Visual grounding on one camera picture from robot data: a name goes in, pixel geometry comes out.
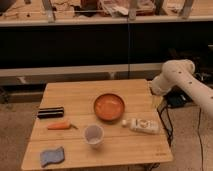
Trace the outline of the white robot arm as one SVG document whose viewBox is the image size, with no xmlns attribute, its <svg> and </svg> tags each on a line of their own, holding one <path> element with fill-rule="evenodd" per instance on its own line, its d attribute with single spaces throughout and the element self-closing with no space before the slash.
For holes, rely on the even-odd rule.
<svg viewBox="0 0 213 171">
<path fill-rule="evenodd" d="M 213 118 L 213 89 L 198 81 L 191 60 L 169 60 L 162 65 L 161 73 L 150 83 L 155 95 L 166 95 L 174 86 L 182 89 L 202 110 Z"/>
</svg>

